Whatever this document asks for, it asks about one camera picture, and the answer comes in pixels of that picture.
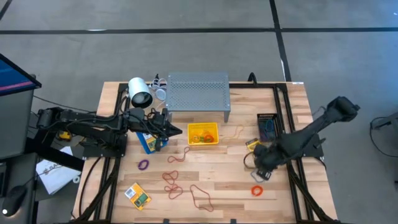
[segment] concrete floor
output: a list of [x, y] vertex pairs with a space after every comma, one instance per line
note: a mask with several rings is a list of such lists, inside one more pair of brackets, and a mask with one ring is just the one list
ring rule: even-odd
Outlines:
[[[0, 7], [5, 3], [0, 0]], [[398, 2], [277, 0], [282, 27], [398, 27]], [[0, 30], [273, 27], [268, 1], [13, 0]], [[315, 111], [338, 95], [361, 107], [350, 123], [322, 131], [338, 217], [348, 223], [396, 223], [397, 159], [375, 150], [373, 117], [398, 111], [397, 32], [283, 33], [293, 81], [304, 82]], [[0, 35], [0, 52], [35, 73], [35, 94], [95, 110], [104, 81], [151, 80], [156, 73], [227, 71], [230, 80], [283, 81], [274, 33]], [[51, 106], [34, 100], [33, 111]], [[390, 127], [374, 133], [398, 154]], [[77, 185], [39, 203], [38, 223], [70, 218]], [[38, 198], [48, 198], [43, 189]], [[56, 215], [53, 211], [63, 211]]]

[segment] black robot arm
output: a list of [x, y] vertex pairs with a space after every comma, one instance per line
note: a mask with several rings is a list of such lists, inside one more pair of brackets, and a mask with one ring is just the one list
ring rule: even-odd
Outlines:
[[302, 157], [303, 149], [319, 131], [338, 121], [351, 121], [357, 115], [358, 110], [358, 105], [352, 104], [346, 97], [339, 96], [328, 104], [322, 116], [304, 129], [281, 135], [270, 147], [257, 145], [254, 149], [257, 174], [267, 180], [277, 166]]
[[161, 141], [181, 134], [182, 131], [167, 119], [167, 109], [162, 113], [152, 110], [148, 115], [141, 108], [131, 108], [122, 114], [97, 116], [89, 113], [78, 113], [62, 108], [39, 110], [37, 128], [49, 131], [66, 131], [86, 137], [83, 143], [83, 157], [121, 157], [127, 144], [127, 131], [151, 134], [159, 141], [155, 146], [160, 150]]

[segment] wooden tabletop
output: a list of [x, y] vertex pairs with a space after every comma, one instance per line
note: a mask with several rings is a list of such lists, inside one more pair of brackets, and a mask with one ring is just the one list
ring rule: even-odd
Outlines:
[[[104, 83], [98, 114], [113, 114], [119, 82]], [[307, 94], [303, 84], [287, 83], [290, 104], [296, 129], [302, 129], [312, 122]], [[259, 137], [257, 113], [276, 113], [274, 95], [268, 88], [232, 88], [231, 114], [224, 123], [222, 112], [209, 113], [173, 113], [172, 124], [183, 130], [183, 134], [171, 137], [169, 145], [160, 152], [147, 155], [135, 133], [128, 133], [126, 155], [121, 159], [116, 198], [114, 201], [113, 223], [160, 223], [164, 218], [172, 223], [229, 223], [232, 218], [238, 223], [292, 223], [295, 222], [292, 197], [290, 195], [287, 170], [280, 166], [267, 182], [260, 184], [262, 195], [255, 197], [251, 188], [257, 183], [250, 176], [251, 170], [243, 165], [243, 157], [248, 152], [245, 142]], [[286, 130], [288, 119], [280, 93]], [[220, 143], [215, 146], [191, 147], [184, 162], [168, 163], [169, 156], [180, 157], [187, 144], [187, 124], [197, 122], [217, 122]], [[148, 169], [140, 171], [139, 161], [148, 159]], [[95, 158], [88, 159], [81, 175], [73, 214], [78, 214], [78, 202], [82, 185]], [[335, 207], [326, 176], [325, 168], [315, 159], [303, 158], [308, 189], [322, 209], [336, 217]], [[98, 192], [103, 159], [99, 161], [91, 174], [83, 196], [84, 210]], [[183, 194], [174, 200], [169, 199], [164, 187], [168, 184], [162, 179], [164, 172], [179, 171], [176, 184], [182, 187]], [[152, 198], [143, 209], [135, 209], [124, 195], [133, 183], [137, 182]], [[209, 193], [214, 211], [198, 209], [193, 204], [190, 186], [197, 185]], [[210, 209], [208, 197], [193, 189], [198, 206]], [[303, 218], [306, 218], [301, 194], [300, 206]], [[104, 197], [101, 218], [105, 217], [108, 194]]]

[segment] yellow plastic basket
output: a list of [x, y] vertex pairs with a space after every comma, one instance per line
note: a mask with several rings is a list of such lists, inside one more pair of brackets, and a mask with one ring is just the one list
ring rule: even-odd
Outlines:
[[188, 144], [191, 146], [218, 144], [217, 123], [188, 124]]

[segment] monitor screen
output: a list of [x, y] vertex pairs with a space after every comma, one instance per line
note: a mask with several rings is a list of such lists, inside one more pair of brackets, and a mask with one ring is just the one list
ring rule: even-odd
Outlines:
[[0, 96], [32, 90], [40, 86], [38, 81], [6, 57], [0, 57]]

